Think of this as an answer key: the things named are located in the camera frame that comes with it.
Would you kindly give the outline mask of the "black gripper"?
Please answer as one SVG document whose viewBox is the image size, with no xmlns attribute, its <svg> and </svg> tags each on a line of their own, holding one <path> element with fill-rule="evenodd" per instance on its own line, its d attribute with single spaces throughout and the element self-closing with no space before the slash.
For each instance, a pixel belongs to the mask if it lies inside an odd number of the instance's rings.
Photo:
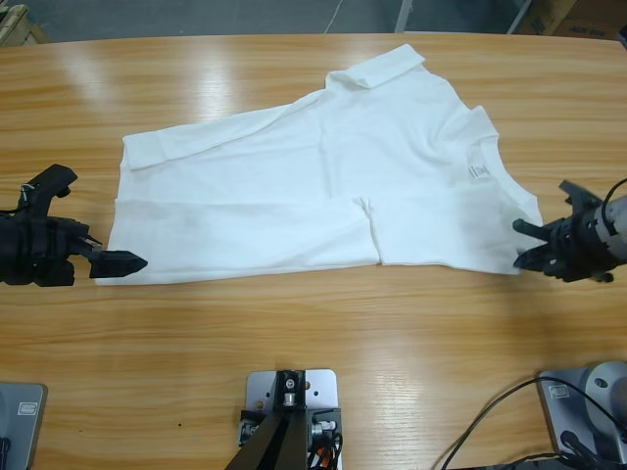
<svg viewBox="0 0 627 470">
<path fill-rule="evenodd" d="M 132 252 L 100 249 L 89 226 L 77 220 L 27 210 L 1 212 L 1 281 L 7 285 L 71 286 L 71 256 L 89 260 L 92 279 L 125 277 L 148 265 Z"/>
<path fill-rule="evenodd" d="M 614 280 L 611 270 L 615 256 L 597 233 L 597 210 L 600 203 L 572 209 L 572 214 L 545 226 L 534 225 L 522 218 L 512 223 L 517 233 L 532 237 L 547 245 L 518 254 L 513 266 L 522 270 L 542 270 L 550 277 L 564 282 L 592 279 L 599 283 Z"/>
</svg>

